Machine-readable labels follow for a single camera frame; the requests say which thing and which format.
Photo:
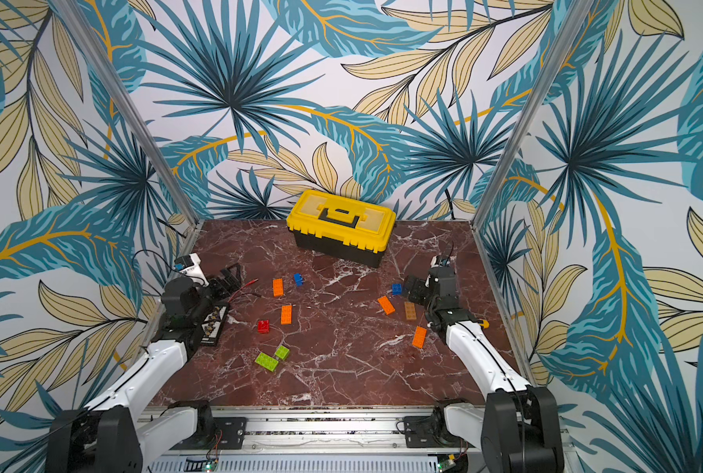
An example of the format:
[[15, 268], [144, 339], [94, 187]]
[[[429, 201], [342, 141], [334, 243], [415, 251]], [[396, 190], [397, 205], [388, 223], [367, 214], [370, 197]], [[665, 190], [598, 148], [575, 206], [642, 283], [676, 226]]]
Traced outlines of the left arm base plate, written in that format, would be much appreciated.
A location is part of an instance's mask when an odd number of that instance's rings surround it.
[[217, 417], [199, 420], [195, 433], [177, 443], [172, 449], [174, 451], [184, 451], [184, 449], [238, 451], [243, 445], [246, 424], [245, 417]]

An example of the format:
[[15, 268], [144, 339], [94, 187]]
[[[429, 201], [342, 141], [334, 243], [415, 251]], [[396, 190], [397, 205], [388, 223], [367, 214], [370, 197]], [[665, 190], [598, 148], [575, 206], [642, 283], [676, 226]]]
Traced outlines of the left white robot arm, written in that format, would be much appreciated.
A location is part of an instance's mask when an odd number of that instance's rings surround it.
[[139, 420], [160, 389], [196, 354], [205, 322], [229, 309], [244, 287], [235, 263], [206, 277], [197, 254], [176, 259], [178, 277], [162, 293], [158, 331], [135, 364], [78, 410], [56, 416], [46, 438], [48, 472], [148, 472], [171, 449], [215, 453], [223, 441], [239, 447], [245, 421], [217, 421], [207, 400], [178, 401], [148, 422]]

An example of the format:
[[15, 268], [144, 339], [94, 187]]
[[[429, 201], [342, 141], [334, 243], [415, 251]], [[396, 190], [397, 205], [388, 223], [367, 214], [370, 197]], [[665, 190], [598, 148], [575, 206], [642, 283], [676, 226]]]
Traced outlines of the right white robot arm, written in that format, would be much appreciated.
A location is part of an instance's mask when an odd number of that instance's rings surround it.
[[426, 279], [406, 278], [403, 295], [424, 308], [428, 327], [463, 363], [485, 406], [442, 408], [448, 434], [478, 447], [489, 472], [562, 472], [564, 447], [556, 398], [520, 376], [491, 345], [483, 321], [462, 307], [456, 275], [432, 267]]

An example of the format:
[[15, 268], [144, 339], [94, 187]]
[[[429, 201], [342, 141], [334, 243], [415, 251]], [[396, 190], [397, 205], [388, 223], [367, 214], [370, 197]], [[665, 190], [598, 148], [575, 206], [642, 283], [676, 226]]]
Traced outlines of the tan 2x4 brick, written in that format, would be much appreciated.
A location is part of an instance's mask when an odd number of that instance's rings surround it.
[[405, 302], [404, 303], [404, 308], [405, 308], [405, 317], [406, 320], [409, 321], [414, 321], [418, 318], [417, 316], [417, 307], [414, 303], [411, 302]]

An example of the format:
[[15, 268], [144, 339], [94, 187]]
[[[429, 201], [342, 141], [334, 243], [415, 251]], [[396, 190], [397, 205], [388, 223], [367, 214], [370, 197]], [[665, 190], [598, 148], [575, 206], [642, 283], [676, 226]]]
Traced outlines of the red 2x2 brick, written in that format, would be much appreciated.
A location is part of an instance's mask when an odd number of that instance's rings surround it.
[[268, 334], [271, 331], [270, 321], [259, 320], [258, 321], [258, 332], [260, 334]]

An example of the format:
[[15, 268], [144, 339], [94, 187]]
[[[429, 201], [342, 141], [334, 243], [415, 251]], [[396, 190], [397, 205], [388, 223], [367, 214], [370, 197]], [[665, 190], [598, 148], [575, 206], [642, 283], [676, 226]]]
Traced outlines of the green 2x2 brick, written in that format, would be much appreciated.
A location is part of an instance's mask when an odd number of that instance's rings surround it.
[[290, 349], [289, 349], [289, 348], [286, 348], [286, 346], [284, 346], [284, 345], [280, 345], [280, 346], [277, 348], [277, 350], [276, 350], [275, 356], [276, 356], [279, 360], [285, 361], [286, 358], [288, 358], [288, 355], [289, 355], [289, 354], [290, 354]]

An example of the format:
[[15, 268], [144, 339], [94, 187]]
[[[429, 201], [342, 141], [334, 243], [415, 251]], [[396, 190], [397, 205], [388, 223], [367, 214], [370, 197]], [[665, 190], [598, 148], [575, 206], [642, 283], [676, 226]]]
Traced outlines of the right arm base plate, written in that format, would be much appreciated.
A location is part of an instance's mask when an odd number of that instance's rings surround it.
[[458, 449], [461, 439], [450, 434], [445, 422], [435, 415], [407, 416], [402, 421], [408, 449]]

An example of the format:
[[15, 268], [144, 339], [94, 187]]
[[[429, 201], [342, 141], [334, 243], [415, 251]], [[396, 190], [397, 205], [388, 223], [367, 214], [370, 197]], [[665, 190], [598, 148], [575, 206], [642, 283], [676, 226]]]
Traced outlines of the green 2x4 brick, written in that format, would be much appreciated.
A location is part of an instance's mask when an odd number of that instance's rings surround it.
[[278, 368], [279, 361], [265, 353], [260, 353], [255, 359], [255, 364], [268, 372], [274, 372]]

